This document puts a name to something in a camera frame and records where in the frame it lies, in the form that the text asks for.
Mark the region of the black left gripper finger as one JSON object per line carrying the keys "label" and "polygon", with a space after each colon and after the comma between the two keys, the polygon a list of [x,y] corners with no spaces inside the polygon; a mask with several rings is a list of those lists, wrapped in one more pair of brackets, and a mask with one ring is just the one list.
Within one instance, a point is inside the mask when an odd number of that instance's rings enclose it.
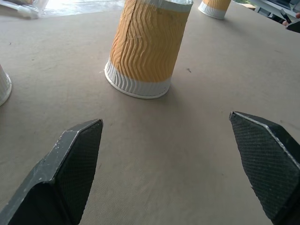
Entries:
{"label": "black left gripper finger", "polygon": [[2,225],[77,225],[94,180],[103,130],[95,119],[65,130],[0,212]]}
{"label": "black left gripper finger", "polygon": [[274,225],[300,223],[300,145],[279,124],[232,111],[229,116],[251,187]]}

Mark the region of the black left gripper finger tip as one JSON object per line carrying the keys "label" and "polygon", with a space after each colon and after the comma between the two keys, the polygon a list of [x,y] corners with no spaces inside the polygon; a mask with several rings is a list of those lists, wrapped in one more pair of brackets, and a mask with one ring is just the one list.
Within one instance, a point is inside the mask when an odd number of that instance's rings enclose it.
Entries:
{"label": "black left gripper finger tip", "polygon": [[300,33],[300,19],[295,20],[294,22],[288,24],[286,26],[287,30],[296,32],[296,33]]}

